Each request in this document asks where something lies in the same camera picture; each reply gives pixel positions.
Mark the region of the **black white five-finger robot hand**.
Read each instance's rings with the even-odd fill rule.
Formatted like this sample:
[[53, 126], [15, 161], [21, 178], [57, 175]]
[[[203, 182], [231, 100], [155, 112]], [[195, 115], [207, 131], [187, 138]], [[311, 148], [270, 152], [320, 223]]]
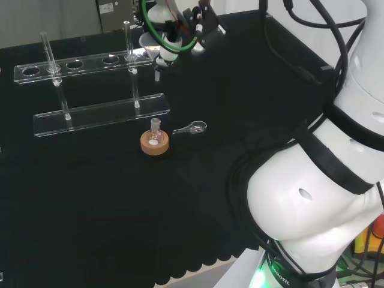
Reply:
[[139, 7], [147, 33], [160, 47], [154, 58], [156, 82], [179, 55], [199, 55], [226, 34], [210, 1], [139, 1]]

